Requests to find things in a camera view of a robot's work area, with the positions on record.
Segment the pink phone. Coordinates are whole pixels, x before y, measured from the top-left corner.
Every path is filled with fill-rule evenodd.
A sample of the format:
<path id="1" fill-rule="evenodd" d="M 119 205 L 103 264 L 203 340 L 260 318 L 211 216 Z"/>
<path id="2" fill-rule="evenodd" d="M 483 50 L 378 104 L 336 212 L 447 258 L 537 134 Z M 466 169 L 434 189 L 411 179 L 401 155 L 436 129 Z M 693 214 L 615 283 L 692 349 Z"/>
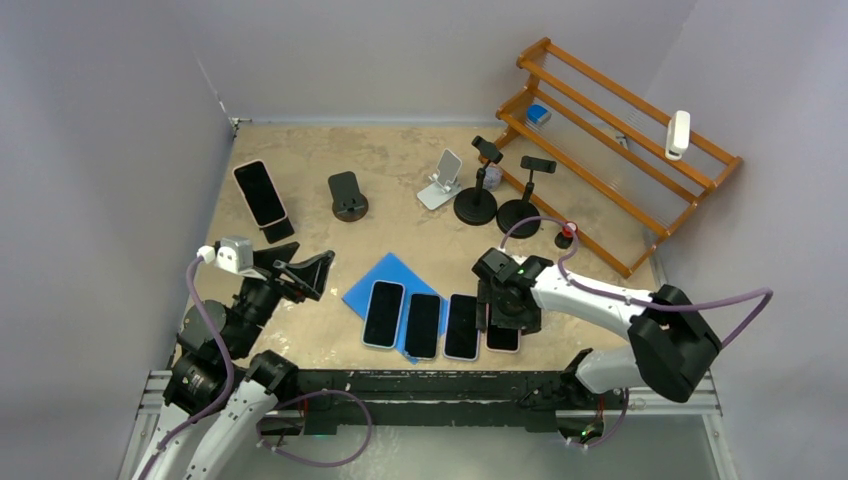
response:
<path id="1" fill-rule="evenodd" d="M 498 327 L 493 323 L 490 306 L 485 309 L 486 330 L 485 345 L 490 351 L 517 353 L 520 348 L 521 332 L 515 329 Z"/>
<path id="2" fill-rule="evenodd" d="M 233 177 L 258 227 L 266 227 L 287 217 L 276 186 L 261 159 L 233 169 Z"/>

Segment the blue white eraser block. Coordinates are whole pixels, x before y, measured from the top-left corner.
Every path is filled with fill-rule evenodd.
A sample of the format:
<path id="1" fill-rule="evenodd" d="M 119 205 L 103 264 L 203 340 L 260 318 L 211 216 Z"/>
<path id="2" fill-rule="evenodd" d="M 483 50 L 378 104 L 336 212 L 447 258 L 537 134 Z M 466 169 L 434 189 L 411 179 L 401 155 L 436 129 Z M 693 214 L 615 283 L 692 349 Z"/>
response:
<path id="1" fill-rule="evenodd" d="M 526 119 L 537 127 L 544 126 L 551 118 L 551 112 L 540 104 L 531 104 L 526 109 Z"/>

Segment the light blue phone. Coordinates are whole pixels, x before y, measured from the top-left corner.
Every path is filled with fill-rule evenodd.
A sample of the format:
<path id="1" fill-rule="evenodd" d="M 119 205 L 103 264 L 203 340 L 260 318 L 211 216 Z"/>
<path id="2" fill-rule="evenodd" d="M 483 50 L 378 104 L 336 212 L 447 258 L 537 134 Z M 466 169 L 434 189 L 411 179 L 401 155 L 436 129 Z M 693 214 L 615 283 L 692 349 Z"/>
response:
<path id="1" fill-rule="evenodd" d="M 392 349 L 397 342 L 405 287 L 379 280 L 369 297 L 361 341 L 373 348 Z"/>

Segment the white stapler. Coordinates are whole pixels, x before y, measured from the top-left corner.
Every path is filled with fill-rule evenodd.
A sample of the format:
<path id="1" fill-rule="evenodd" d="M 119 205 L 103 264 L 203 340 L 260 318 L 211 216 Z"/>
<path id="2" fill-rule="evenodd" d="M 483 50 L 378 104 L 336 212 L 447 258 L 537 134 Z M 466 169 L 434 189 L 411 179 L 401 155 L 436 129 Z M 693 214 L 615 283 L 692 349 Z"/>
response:
<path id="1" fill-rule="evenodd" d="M 688 150 L 691 134 L 691 115 L 677 110 L 669 119 L 666 128 L 665 158 L 680 161 Z"/>

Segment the black folding phone stand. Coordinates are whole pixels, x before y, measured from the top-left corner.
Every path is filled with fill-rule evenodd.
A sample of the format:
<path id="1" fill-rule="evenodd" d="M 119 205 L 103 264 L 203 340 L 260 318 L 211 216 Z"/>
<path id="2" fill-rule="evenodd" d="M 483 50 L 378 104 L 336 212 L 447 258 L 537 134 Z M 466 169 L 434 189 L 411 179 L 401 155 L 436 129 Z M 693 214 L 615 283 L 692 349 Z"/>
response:
<path id="1" fill-rule="evenodd" d="M 262 232 L 265 240 L 269 244 L 275 244 L 279 241 L 293 236 L 295 233 L 292 222 L 288 217 L 282 218 L 272 224 L 261 227 L 260 231 Z"/>

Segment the brown round phone stand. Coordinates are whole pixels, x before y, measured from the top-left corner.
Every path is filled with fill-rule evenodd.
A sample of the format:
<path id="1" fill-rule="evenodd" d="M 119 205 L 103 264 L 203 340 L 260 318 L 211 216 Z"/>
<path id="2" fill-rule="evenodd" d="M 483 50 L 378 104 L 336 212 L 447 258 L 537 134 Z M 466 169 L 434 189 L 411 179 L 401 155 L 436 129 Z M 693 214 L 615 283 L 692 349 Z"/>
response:
<path id="1" fill-rule="evenodd" d="M 357 177 L 352 171 L 331 175 L 328 186 L 332 196 L 332 212 L 338 220 L 351 223 L 367 214 L 368 200 L 360 191 Z"/>

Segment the red black knob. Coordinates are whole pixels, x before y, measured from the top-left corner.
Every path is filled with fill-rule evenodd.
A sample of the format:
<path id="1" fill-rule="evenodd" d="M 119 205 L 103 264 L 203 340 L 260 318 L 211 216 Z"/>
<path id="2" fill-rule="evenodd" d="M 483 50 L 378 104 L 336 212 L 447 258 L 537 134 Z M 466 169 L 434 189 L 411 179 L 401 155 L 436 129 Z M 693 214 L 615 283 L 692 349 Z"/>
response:
<path id="1" fill-rule="evenodd" d="M 554 238 L 554 244 L 561 250 L 567 250 L 578 239 L 578 227 L 574 222 L 567 222 Z"/>

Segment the silver phone stand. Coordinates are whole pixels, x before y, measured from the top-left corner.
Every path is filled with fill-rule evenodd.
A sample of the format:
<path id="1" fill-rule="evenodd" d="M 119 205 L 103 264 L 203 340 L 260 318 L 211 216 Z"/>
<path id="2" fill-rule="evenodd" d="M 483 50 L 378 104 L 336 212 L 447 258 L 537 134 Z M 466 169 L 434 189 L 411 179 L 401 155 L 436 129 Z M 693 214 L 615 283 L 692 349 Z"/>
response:
<path id="1" fill-rule="evenodd" d="M 461 185 L 458 176 L 462 166 L 462 160 L 453 151 L 443 151 L 435 172 L 429 176 L 430 184 L 417 193 L 418 200 L 427 210 L 437 210 L 459 194 Z"/>

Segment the blue mat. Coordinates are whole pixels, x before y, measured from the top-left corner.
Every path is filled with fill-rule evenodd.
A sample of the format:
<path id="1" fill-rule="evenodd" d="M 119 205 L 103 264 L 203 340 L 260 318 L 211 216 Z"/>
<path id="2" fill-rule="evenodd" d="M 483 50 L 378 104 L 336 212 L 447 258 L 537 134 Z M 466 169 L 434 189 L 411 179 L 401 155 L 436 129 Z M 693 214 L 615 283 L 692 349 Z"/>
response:
<path id="1" fill-rule="evenodd" d="M 446 332 L 446 317 L 449 309 L 449 300 L 439 295 L 434 288 L 422 280 L 398 256 L 394 253 L 388 253 L 342 296 L 342 301 L 359 318 L 361 318 L 362 321 L 365 321 L 367 318 L 367 310 L 370 304 L 373 284 L 377 281 L 397 283 L 404 286 L 403 308 L 400 314 L 394 349 L 412 365 L 424 362 L 424 359 L 409 356 L 406 353 L 405 348 L 405 336 L 407 331 L 411 295 L 420 293 L 434 295 L 440 299 L 440 323 L 437 337 L 441 337 Z"/>

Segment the black round phone stand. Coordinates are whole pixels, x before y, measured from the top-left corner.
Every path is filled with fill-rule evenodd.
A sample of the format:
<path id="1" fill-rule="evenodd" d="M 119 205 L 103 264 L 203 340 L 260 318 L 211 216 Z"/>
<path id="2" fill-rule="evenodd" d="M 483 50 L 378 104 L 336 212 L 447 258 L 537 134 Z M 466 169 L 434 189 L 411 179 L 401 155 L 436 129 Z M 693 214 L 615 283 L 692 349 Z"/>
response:
<path id="1" fill-rule="evenodd" d="M 487 170 L 491 165 L 497 165 L 503 158 L 498 147 L 482 136 L 475 136 L 471 142 L 483 159 L 483 165 L 477 170 L 475 185 L 463 189 L 453 203 L 456 217 L 471 226 L 482 226 L 495 218 L 498 204 L 494 195 L 484 188 Z"/>
<path id="2" fill-rule="evenodd" d="M 540 214 L 538 208 L 531 203 L 535 188 L 534 174 L 554 173 L 556 162 L 525 155 L 521 158 L 520 167 L 529 172 L 522 197 L 502 204 L 497 210 L 496 222 L 499 229 L 508 237 L 526 239 L 535 235 L 541 224 L 540 220 L 530 220 L 530 217 Z"/>

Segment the orange wooden rack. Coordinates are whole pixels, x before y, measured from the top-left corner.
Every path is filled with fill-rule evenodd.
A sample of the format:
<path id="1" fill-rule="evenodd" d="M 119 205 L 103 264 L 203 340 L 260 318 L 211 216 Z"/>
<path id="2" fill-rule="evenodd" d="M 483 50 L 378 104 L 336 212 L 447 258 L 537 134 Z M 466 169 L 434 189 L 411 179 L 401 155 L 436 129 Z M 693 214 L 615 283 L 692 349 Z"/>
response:
<path id="1" fill-rule="evenodd" d="M 691 132 L 680 161 L 665 158 L 671 115 L 544 37 L 522 51 L 527 75 L 496 111 L 504 182 L 524 189 L 523 156 L 556 162 L 535 177 L 532 203 L 577 224 L 581 243 L 624 278 L 632 276 L 742 163 Z M 540 104 L 542 127 L 526 119 Z"/>

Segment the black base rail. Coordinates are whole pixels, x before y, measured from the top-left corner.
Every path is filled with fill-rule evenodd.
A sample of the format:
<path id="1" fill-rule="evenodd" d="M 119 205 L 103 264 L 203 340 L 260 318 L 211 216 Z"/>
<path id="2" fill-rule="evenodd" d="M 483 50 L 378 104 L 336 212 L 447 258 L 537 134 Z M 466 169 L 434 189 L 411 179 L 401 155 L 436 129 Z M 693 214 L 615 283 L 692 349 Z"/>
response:
<path id="1" fill-rule="evenodd" d="M 647 387 L 628 395 L 582 392 L 561 371 L 327 370 L 299 372 L 293 393 L 334 390 L 286 407 L 281 417 L 306 421 L 309 435 L 333 435 L 343 425 L 362 425 L 360 399 L 377 426 L 521 427 L 528 432 L 581 429 L 598 412 L 613 423 L 621 408 L 629 416 L 713 415 L 721 411 L 710 377 L 685 403 Z"/>

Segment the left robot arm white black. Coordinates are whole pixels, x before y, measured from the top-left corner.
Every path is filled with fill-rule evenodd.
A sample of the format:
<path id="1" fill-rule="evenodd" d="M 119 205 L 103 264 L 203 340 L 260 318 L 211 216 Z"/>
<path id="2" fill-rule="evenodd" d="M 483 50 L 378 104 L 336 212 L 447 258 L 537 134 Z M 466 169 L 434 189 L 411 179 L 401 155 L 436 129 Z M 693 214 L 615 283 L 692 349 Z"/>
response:
<path id="1" fill-rule="evenodd" d="M 295 402 L 298 366 L 251 350 L 281 301 L 318 301 L 324 293 L 334 251 L 296 262 L 298 248 L 291 242 L 255 250 L 250 240 L 230 236 L 197 250 L 186 272 L 193 304 L 177 335 L 181 354 L 134 478 L 215 479 L 266 413 Z M 201 299 L 201 265 L 240 277 L 231 305 Z"/>

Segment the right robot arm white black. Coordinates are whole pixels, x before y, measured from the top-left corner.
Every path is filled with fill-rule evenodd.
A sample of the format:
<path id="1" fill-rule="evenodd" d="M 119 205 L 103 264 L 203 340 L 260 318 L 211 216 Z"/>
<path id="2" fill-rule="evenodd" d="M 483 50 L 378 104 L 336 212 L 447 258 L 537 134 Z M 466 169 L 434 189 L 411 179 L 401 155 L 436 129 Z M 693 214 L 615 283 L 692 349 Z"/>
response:
<path id="1" fill-rule="evenodd" d="M 664 399 L 685 403 L 723 346 L 685 293 L 671 285 L 658 291 L 616 289 L 531 255 L 517 261 L 503 250 L 487 250 L 472 271 L 495 326 L 535 334 L 546 312 L 574 316 L 626 340 L 608 351 L 586 349 L 564 372 L 561 392 L 576 407 L 614 389 L 646 387 Z"/>

